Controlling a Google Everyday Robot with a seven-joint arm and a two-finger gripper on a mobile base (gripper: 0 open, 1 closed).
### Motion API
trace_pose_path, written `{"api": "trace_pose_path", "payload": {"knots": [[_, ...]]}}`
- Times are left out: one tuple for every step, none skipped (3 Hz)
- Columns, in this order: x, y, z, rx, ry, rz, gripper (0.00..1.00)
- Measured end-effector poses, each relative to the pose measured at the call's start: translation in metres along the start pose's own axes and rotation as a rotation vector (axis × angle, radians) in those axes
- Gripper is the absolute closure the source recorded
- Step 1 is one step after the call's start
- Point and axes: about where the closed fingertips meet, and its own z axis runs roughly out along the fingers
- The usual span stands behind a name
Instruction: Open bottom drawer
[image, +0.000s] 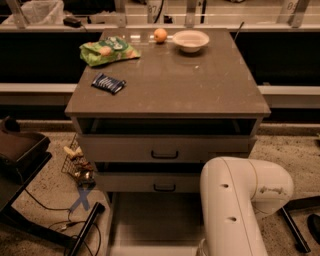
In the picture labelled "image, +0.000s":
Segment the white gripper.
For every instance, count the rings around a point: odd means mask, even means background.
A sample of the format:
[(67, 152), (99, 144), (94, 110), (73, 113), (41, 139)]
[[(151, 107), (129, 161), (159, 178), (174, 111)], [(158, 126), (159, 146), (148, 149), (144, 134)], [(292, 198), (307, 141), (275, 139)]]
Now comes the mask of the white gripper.
[(196, 256), (209, 256), (206, 239), (203, 238), (197, 248)]

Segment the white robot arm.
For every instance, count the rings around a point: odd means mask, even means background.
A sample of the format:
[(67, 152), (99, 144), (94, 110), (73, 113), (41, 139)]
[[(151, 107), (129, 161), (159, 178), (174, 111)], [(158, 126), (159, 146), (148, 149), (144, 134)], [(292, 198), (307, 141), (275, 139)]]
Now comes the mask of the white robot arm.
[(200, 176), (205, 238), (202, 256), (268, 256), (258, 221), (291, 199), (294, 184), (280, 165), (216, 157)]

